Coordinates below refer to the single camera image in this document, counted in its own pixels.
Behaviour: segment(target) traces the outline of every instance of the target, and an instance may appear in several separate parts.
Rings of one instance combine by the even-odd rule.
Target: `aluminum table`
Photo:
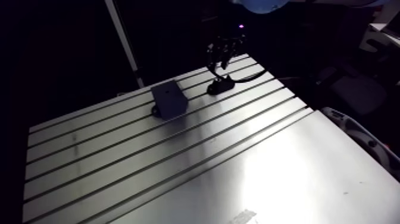
[[[149,86],[31,127],[23,222],[400,223],[400,184],[319,111],[269,73],[217,96],[213,78],[174,78],[189,107],[172,120]]]

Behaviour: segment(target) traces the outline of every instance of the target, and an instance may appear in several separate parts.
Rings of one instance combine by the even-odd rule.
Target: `metal tabletop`
[[[23,222],[400,223],[399,183],[271,74],[209,96],[213,78],[175,77],[189,107],[169,121],[149,86],[32,127]]]

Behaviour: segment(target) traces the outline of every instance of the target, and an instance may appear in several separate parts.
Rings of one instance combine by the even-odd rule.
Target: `dark background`
[[[103,1],[2,2],[0,59],[8,223],[20,223],[28,127],[134,91]],[[205,65],[221,1],[116,0],[146,85]],[[308,77],[357,48],[373,9],[289,3],[247,19],[246,52],[277,77]]]

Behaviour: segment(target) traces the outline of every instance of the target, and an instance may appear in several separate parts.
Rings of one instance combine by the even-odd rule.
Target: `robotic hand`
[[[350,7],[373,7],[381,5],[388,0],[295,0],[296,2],[305,3],[322,3],[322,4],[341,4]],[[220,16],[220,34],[214,43],[210,44],[207,49],[208,61],[207,68],[216,77],[215,81],[208,87],[207,93],[217,95],[228,91],[235,87],[235,83],[243,83],[252,81],[264,73],[267,69],[244,79],[233,80],[229,76],[223,77],[216,73],[217,63],[221,62],[221,68],[226,69],[229,60],[236,56],[240,48],[246,41],[245,24],[239,16],[238,5],[243,5],[248,11],[255,14],[267,14],[278,10],[289,0],[230,0],[227,2],[226,8]]]

